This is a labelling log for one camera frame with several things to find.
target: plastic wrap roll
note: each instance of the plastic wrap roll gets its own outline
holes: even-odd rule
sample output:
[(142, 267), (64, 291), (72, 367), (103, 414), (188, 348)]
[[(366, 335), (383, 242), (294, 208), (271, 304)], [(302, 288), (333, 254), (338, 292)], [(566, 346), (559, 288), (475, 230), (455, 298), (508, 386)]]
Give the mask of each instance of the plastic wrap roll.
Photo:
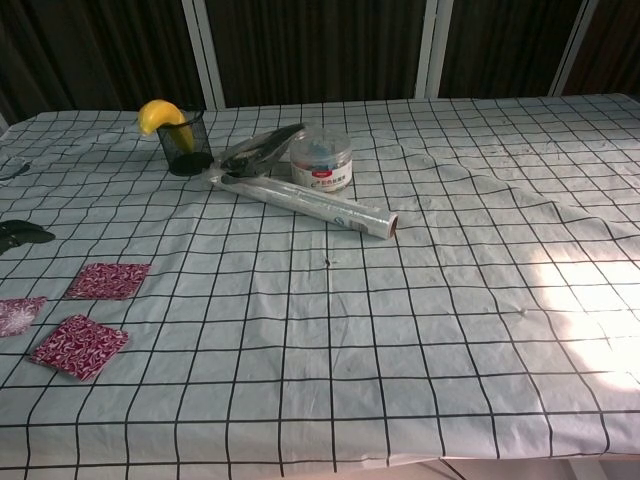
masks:
[(260, 200), (276, 207), (335, 223), (342, 227), (391, 238), (396, 231), (398, 214), (376, 207), (367, 207), (326, 193), (300, 187), (268, 177), (230, 179), (224, 171), (211, 168), (209, 180), (228, 192)]

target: pink patterned coaster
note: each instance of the pink patterned coaster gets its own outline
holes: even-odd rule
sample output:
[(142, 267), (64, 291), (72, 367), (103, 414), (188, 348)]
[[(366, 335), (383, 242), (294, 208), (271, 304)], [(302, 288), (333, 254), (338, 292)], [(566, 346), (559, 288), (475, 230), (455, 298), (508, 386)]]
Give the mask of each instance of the pink patterned coaster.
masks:
[(129, 334), (100, 325), (84, 315), (67, 318), (47, 337), (31, 361), (84, 381), (96, 376), (129, 340)]
[(26, 332), (46, 302), (47, 297), (0, 300), (0, 337)]
[(140, 287), (151, 268), (138, 263), (93, 263), (82, 269), (65, 298), (124, 300)]

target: round plastic jar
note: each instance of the round plastic jar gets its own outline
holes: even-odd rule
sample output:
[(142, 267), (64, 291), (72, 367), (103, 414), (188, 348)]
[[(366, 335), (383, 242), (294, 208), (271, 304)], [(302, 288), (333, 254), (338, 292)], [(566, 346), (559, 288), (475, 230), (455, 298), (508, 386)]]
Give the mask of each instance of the round plastic jar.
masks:
[(300, 132), (289, 146), (294, 183), (336, 192), (346, 187), (353, 175), (349, 137), (321, 128)]

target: plastic container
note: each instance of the plastic container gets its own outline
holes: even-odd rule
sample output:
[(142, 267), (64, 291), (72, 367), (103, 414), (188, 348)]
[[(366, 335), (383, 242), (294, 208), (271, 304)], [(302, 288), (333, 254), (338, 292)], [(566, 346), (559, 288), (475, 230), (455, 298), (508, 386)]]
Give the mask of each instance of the plastic container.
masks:
[(346, 187), (353, 176), (349, 137), (320, 128), (305, 129), (289, 146), (294, 183), (321, 192)]
[[(187, 119), (185, 123), (180, 125), (163, 125), (156, 131), (160, 137), (162, 149), (169, 162), (169, 172), (179, 177), (188, 177), (190, 175), (198, 175), (213, 162), (211, 155), (211, 147), (209, 147), (209, 139), (207, 138), (207, 129), (202, 120), (203, 110), (182, 112)], [(176, 143), (181, 129), (191, 129), (193, 135), (193, 149), (185, 152), (184, 148)]]

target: tablecloth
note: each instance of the tablecloth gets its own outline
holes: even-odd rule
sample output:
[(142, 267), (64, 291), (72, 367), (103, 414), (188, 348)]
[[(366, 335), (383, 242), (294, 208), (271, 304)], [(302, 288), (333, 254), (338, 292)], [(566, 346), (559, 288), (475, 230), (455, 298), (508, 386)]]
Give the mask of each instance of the tablecloth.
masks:
[[(43, 113), (5, 132), (3, 172), (29, 170), (0, 187), (0, 221), (57, 239), (0, 257), (0, 298), (48, 297), (0, 339), (3, 479), (640, 453), (637, 103), (205, 115), (215, 150), (299, 121), (348, 133), (340, 195), (398, 212), (395, 238), (174, 177), (133, 112)], [(151, 269), (132, 299), (64, 299), (95, 262)], [(76, 314), (130, 336), (84, 383), (28, 360)]]

